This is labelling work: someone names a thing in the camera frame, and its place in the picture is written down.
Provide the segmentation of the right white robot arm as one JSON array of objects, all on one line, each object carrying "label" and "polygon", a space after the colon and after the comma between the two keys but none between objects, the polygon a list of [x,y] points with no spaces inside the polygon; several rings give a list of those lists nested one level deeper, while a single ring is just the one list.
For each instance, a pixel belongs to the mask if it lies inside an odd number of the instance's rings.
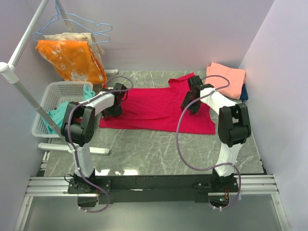
[{"label": "right white robot arm", "polygon": [[[188,78],[189,91],[181,105],[182,113],[176,129],[176,146],[181,160],[189,168],[197,171],[213,170],[214,177],[211,180],[213,190],[222,192],[228,186],[226,177],[231,177],[234,172],[239,172],[235,163],[238,153],[251,136],[251,125],[249,112],[245,103],[235,103],[222,95],[219,90],[227,88],[230,81],[220,75],[210,75],[207,78],[219,77],[227,82],[221,87],[214,87],[211,84],[204,84],[199,76]],[[217,163],[208,168],[196,168],[188,164],[184,159],[179,144],[179,132],[182,119],[186,111],[193,114],[198,113],[201,104],[208,105],[218,115],[218,137],[221,141],[221,148]]]}]

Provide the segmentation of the magenta t-shirt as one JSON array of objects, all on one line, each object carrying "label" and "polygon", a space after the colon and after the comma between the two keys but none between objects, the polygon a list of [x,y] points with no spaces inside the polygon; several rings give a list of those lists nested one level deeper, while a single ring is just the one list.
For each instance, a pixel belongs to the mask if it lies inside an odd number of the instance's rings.
[{"label": "magenta t-shirt", "polygon": [[100,128],[149,129],[167,132],[214,135],[216,125],[210,117],[210,108],[201,104],[198,113],[186,111],[182,115],[181,104],[189,90],[188,79],[194,73],[171,78],[166,88],[133,88],[122,104],[123,114],[102,118]]}]

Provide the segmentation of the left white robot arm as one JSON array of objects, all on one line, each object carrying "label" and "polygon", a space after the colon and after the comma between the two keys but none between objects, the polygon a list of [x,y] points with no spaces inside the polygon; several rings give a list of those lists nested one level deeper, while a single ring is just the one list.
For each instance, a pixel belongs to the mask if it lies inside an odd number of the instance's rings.
[{"label": "left white robot arm", "polygon": [[73,155],[74,174],[82,178],[79,188],[84,193],[96,189],[96,181],[91,178],[94,166],[91,160],[90,145],[95,130],[95,117],[111,111],[115,116],[122,114],[121,103],[129,89],[123,84],[116,83],[113,88],[105,89],[92,98],[79,103],[69,102],[61,126],[61,134],[69,145]]}]

